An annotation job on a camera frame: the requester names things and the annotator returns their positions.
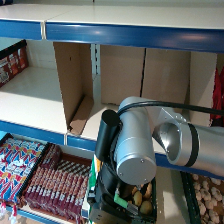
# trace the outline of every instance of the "metal shelving unit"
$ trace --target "metal shelving unit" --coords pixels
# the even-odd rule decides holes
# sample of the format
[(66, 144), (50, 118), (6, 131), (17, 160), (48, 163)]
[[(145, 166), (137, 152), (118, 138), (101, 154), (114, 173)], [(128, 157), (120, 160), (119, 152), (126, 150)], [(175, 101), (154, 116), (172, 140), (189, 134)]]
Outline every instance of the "metal shelving unit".
[[(15, 4), (0, 7), (0, 36), (224, 53), (223, 21), (223, 3), (180, 3), (164, 7), (159, 3)], [(84, 129), (84, 136), (72, 136), (65, 128), (46, 130), (0, 117), (0, 130), (94, 151), (98, 127), (94, 135), (88, 136)], [(158, 166), (215, 177), (204, 171), (169, 164), (158, 145), (155, 152)], [(18, 214), (43, 223), (58, 223), (27, 211), (19, 210)]]

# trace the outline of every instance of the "store shelf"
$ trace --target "store shelf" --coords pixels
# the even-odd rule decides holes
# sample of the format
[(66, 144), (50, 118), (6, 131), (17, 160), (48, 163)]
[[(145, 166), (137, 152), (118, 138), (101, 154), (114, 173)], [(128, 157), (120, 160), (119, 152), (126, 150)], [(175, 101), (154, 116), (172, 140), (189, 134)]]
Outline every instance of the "store shelf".
[(157, 224), (190, 223), (180, 172), (158, 167)]
[(68, 12), (69, 6), (15, 4), (0, 7), (0, 36), (41, 40), (47, 19)]
[(224, 52), (222, 4), (115, 4), (75, 6), (47, 21), (47, 39)]
[(57, 71), (28, 67), (0, 89), (0, 130), (64, 144), (67, 126)]

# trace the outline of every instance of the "snack package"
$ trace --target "snack package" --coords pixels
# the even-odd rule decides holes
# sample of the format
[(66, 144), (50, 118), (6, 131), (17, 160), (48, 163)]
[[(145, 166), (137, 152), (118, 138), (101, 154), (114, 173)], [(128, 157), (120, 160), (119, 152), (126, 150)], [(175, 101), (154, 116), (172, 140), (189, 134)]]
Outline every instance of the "snack package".
[(47, 185), (48, 185), (49, 179), (51, 177), (51, 173), (52, 173), (52, 170), (48, 170), (47, 175), (45, 176), (45, 181), (44, 181), (42, 188), (40, 189), (39, 195), (37, 197), (37, 202), (38, 202), (39, 206), (42, 206), (42, 204), (43, 204), (45, 194), (46, 194)]
[(27, 60), (27, 54), (26, 54), (26, 41), (22, 40), (21, 42), (21, 48), (18, 50), (19, 55), (19, 64), (21, 67), (21, 70), (24, 70), (29, 66), (28, 60)]
[(78, 180), (77, 180), (77, 184), (72, 192), (72, 196), (68, 205), (68, 215), (71, 219), (75, 219), (76, 218), (76, 214), (73, 211), (73, 207), (74, 207), (74, 203), (75, 203), (75, 199), (79, 193), (79, 190), (81, 188), (82, 182), (83, 182), (84, 178), (83, 176), (79, 176)]
[(5, 58), (0, 57), (0, 87), (7, 83), (12, 76), (12, 69), (10, 63), (8, 63), (8, 56)]
[(70, 218), (70, 215), (68, 214), (68, 206), (70, 204), (70, 200), (71, 200), (71, 197), (73, 196), (73, 191), (75, 189), (75, 186), (77, 184), (77, 181), (78, 181), (78, 174), (75, 174), (74, 176), (74, 179), (73, 179), (73, 182), (70, 186), (70, 189), (69, 189), (69, 192), (68, 192), (68, 195), (66, 197), (66, 200), (65, 200), (65, 203), (62, 205), (62, 209), (64, 211), (64, 216), (69, 219)]
[(57, 191), (57, 189), (55, 189), (55, 188), (58, 186), (57, 179), (58, 179), (58, 176), (59, 176), (60, 173), (61, 172), (58, 171), (58, 170), (55, 171), (53, 179), (51, 180), (50, 186), (48, 188), (48, 192), (47, 192), (47, 194), (45, 196), (45, 203), (46, 203), (46, 206), (47, 206), (48, 210), (50, 210), (50, 211), (52, 211), (52, 203), (51, 203), (52, 200), (51, 200), (51, 197), (52, 197), (52, 194), (55, 195), (55, 192)]
[(65, 213), (66, 213), (64, 211), (64, 206), (65, 206), (65, 202), (66, 202), (66, 199), (68, 197), (70, 188), (72, 187), (72, 183), (73, 183), (74, 178), (75, 178), (75, 174), (73, 174), (73, 173), (68, 174), (66, 182), (65, 182), (65, 186), (64, 186), (64, 188), (62, 190), (62, 193), (60, 195), (60, 198), (59, 198), (58, 213), (61, 214), (62, 216), (65, 216)]
[(68, 176), (68, 172), (64, 172), (63, 175), (62, 175), (61, 181), (59, 183), (57, 192), (55, 194), (55, 198), (54, 198), (54, 201), (53, 201), (53, 206), (56, 207), (56, 208), (58, 207), (58, 201), (59, 201), (61, 192), (63, 190), (63, 187), (65, 185), (65, 181), (67, 179), (67, 176)]
[(83, 204), (83, 200), (86, 194), (86, 189), (87, 189), (87, 185), (88, 185), (88, 176), (86, 176), (82, 182), (82, 185), (80, 187), (79, 193), (75, 199), (75, 203), (74, 206), (72, 208), (72, 215), (74, 218), (77, 218), (77, 216), (80, 215), (81, 210), (82, 210), (82, 204)]
[(21, 67), (19, 64), (19, 55), (18, 55), (18, 51), (13, 52), (12, 54), (9, 55), (9, 62), (11, 65), (11, 69), (12, 69), (12, 74), (15, 76), (17, 75), (19, 72), (21, 72)]
[(35, 192), (34, 192), (34, 195), (33, 195), (33, 198), (32, 198), (32, 201), (34, 204), (38, 204), (38, 201), (37, 201), (37, 198), (38, 198), (38, 195), (39, 195), (39, 192), (44, 184), (44, 181), (45, 181), (45, 177), (47, 176), (47, 173), (48, 173), (48, 170), (47, 169), (43, 169), (44, 170), (44, 174), (39, 182), (39, 185), (37, 186)]
[(58, 187), (59, 187), (59, 183), (62, 179), (62, 176), (63, 176), (63, 172), (61, 170), (59, 171), (56, 171), (57, 172), (57, 175), (58, 177), (56, 178), (56, 181), (55, 181), (55, 184), (54, 184), (54, 188), (52, 190), (52, 193), (51, 193), (51, 196), (50, 196), (50, 199), (48, 201), (48, 208), (54, 213), (54, 214), (58, 214), (57, 212), (57, 209), (54, 207), (54, 199), (55, 199), (55, 196), (56, 196), (56, 193), (58, 191)]
[(0, 198), (4, 200), (9, 199), (12, 190), (15, 188), (16, 185), (19, 184), (19, 181), (22, 179), (24, 170), (25, 167), (16, 167), (16, 169), (13, 170), (9, 180), (6, 181), (0, 189)]
[(60, 160), (61, 149), (57, 145), (52, 145), (41, 167), (47, 169), (56, 169)]
[(42, 196), (42, 200), (41, 200), (41, 204), (42, 204), (42, 207), (47, 210), (47, 211), (51, 211), (48, 206), (47, 206), (47, 202), (49, 200), (49, 197), (50, 197), (50, 192), (51, 192), (51, 189), (53, 188), (53, 184), (54, 184), (54, 181), (53, 181), (53, 177), (54, 177), (54, 174), (55, 174), (55, 170), (52, 170), (51, 171), (51, 175), (48, 179), (48, 183), (47, 183), (47, 186), (44, 190), (44, 193), (43, 193), (43, 196)]

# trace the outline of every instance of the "candy bar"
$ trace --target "candy bar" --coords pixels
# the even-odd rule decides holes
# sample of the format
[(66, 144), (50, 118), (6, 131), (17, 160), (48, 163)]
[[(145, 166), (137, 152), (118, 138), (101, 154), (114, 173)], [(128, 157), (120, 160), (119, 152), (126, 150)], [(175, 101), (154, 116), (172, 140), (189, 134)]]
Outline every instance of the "candy bar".
[(45, 208), (45, 210), (47, 210), (47, 211), (51, 211), (50, 209), (48, 209), (47, 202), (49, 200), (51, 190), (52, 190), (52, 188), (54, 186), (54, 181), (53, 181), (54, 174), (55, 174), (55, 171), (52, 170), (51, 176), (50, 176), (50, 178), (48, 180), (48, 184), (47, 184), (47, 186), (46, 186), (46, 188), (44, 190), (43, 196), (41, 198), (42, 207)]
[(70, 216), (71, 219), (74, 219), (76, 217), (76, 214), (73, 213), (73, 205), (74, 205), (75, 199), (79, 193), (79, 189), (82, 185), (83, 179), (84, 179), (83, 176), (79, 176), (79, 178), (77, 180), (77, 184), (72, 192), (72, 196), (71, 196), (71, 199), (70, 199), (70, 202), (68, 205), (68, 215)]
[(55, 171), (53, 179), (51, 180), (51, 184), (49, 186), (48, 192), (45, 196), (45, 203), (46, 203), (46, 206), (48, 207), (49, 210), (52, 210), (52, 207), (53, 207), (52, 206), (53, 205), (53, 200), (51, 200), (51, 197), (54, 198), (55, 192), (57, 190), (55, 188), (58, 186), (57, 179), (58, 179), (60, 174), (61, 174), (60, 171), (58, 171), (58, 170)]
[(82, 210), (82, 204), (83, 204), (83, 200), (86, 194), (86, 189), (87, 189), (87, 185), (88, 185), (88, 177), (86, 176), (84, 178), (84, 181), (82, 183), (82, 186), (79, 190), (79, 194), (75, 200), (75, 204), (73, 206), (73, 213), (75, 213), (76, 215), (80, 215), (81, 210)]
[(59, 186), (58, 186), (58, 189), (57, 189), (57, 192), (55, 194), (54, 201), (53, 201), (53, 205), (55, 207), (57, 207), (57, 205), (58, 205), (58, 201), (59, 201), (59, 198), (60, 198), (62, 189), (63, 189), (63, 187), (65, 185), (65, 181), (67, 179), (67, 176), (68, 176), (68, 173), (67, 172), (64, 172), (63, 175), (62, 175), (61, 181), (59, 183)]
[(59, 198), (58, 211), (59, 211), (59, 214), (61, 214), (62, 216), (65, 216), (64, 206), (65, 206), (65, 202), (68, 197), (70, 188), (72, 187), (74, 178), (75, 178), (75, 174), (73, 174), (73, 173), (68, 174), (66, 182), (65, 182), (65, 186), (64, 186), (62, 193), (60, 195), (60, 198)]
[(54, 179), (54, 188), (52, 190), (50, 199), (48, 201), (48, 208), (54, 213), (54, 214), (58, 214), (56, 208), (53, 205), (54, 199), (55, 199), (55, 195), (57, 193), (58, 187), (59, 187), (59, 183), (61, 181), (61, 178), (63, 176), (63, 172), (62, 171), (56, 171), (58, 177), (55, 176), (56, 179)]
[(48, 164), (49, 161), (50, 161), (50, 158), (51, 158), (51, 154), (52, 154), (53, 149), (54, 149), (54, 145), (51, 145), (51, 147), (50, 147), (50, 149), (49, 149), (49, 151), (48, 151), (46, 157), (44, 158), (44, 161), (43, 161), (41, 167), (43, 167), (43, 168), (47, 168), (47, 164)]
[(60, 159), (61, 149), (57, 145), (52, 145), (41, 167), (56, 169)]
[(18, 51), (15, 51), (9, 55), (9, 61), (12, 69), (12, 74), (14, 76), (17, 75), (19, 72), (21, 72)]
[(69, 192), (68, 192), (68, 195), (67, 195), (67, 197), (66, 197), (66, 200), (65, 200), (65, 202), (64, 202), (64, 204), (63, 204), (63, 211), (64, 211), (64, 216), (67, 218), (67, 219), (69, 219), (70, 218), (70, 215), (68, 214), (68, 206), (69, 206), (69, 204), (70, 204), (70, 200), (71, 200), (71, 197), (73, 196), (73, 191), (74, 191), (74, 189), (75, 189), (75, 186), (76, 186), (76, 183), (77, 183), (77, 181), (78, 181), (78, 178), (79, 178), (79, 176), (77, 175), (77, 174), (75, 174), (75, 176), (74, 176), (74, 179), (73, 179), (73, 182), (72, 182), (72, 184), (71, 184), (71, 186), (70, 186), (70, 189), (69, 189)]
[(34, 196), (33, 196), (33, 203), (34, 204), (35, 203), (38, 204), (37, 198), (38, 198), (39, 192), (40, 192), (40, 190), (41, 190), (41, 188), (42, 188), (42, 186), (44, 184), (44, 181), (45, 181), (45, 178), (44, 177), (46, 177), (47, 176), (47, 173), (49, 172), (49, 170), (47, 170), (47, 169), (42, 169), (42, 170), (44, 170), (44, 174), (43, 174), (43, 176), (42, 176), (42, 178), (41, 178), (41, 180), (39, 182), (39, 185), (36, 188), (36, 191), (34, 192)]
[(35, 195), (35, 192), (36, 192), (36, 189), (37, 187), (39, 186), (39, 183), (41, 182), (41, 180), (43, 179), (43, 175), (45, 173), (45, 170), (44, 169), (40, 169), (38, 174), (37, 174), (37, 178), (36, 178), (36, 181), (34, 183), (34, 186), (29, 194), (29, 199), (30, 200), (33, 200), (34, 198), (34, 195)]
[(46, 187), (49, 183), (49, 179), (50, 179), (50, 176), (51, 176), (51, 173), (52, 173), (52, 170), (48, 170), (47, 172), (47, 175), (45, 176), (45, 181), (42, 185), (42, 188), (40, 189), (40, 192), (39, 192), (39, 195), (37, 196), (37, 203), (41, 206), (43, 201), (44, 201), (44, 197), (45, 197), (45, 194), (46, 194)]

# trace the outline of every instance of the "white shelf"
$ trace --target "white shelf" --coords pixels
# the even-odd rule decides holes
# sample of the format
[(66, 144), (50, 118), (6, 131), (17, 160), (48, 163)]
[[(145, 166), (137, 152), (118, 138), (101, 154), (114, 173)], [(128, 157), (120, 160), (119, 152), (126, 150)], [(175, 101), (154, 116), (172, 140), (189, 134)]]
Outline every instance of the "white shelf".
[(67, 132), (56, 70), (26, 68), (0, 89), (0, 105), (2, 121), (55, 133)]
[(196, 29), (223, 29), (224, 8), (220, 4), (96, 3), (71, 6), (72, 11), (48, 22), (135, 25)]
[(157, 167), (157, 224), (190, 224), (180, 172)]
[(45, 22), (70, 10), (64, 5), (14, 4), (0, 7), (0, 20)]
[(63, 224), (71, 224), (71, 222), (68, 222), (68, 221), (65, 221), (63, 219), (60, 219), (60, 218), (56, 218), (54, 216), (51, 216), (51, 215), (47, 215), (45, 213), (42, 213), (42, 212), (37, 212), (37, 211), (34, 211), (32, 210), (28, 205), (24, 206), (22, 209), (22, 211), (25, 211), (25, 212), (28, 212), (30, 214), (33, 214), (35, 215), (36, 217), (43, 217), (45, 219), (48, 219), (48, 220), (51, 220), (55, 223), (63, 223)]
[(101, 79), (99, 75), (93, 81), (93, 97), (94, 106), (81, 137), (96, 141), (103, 111), (107, 109), (118, 111), (118, 106), (101, 103)]

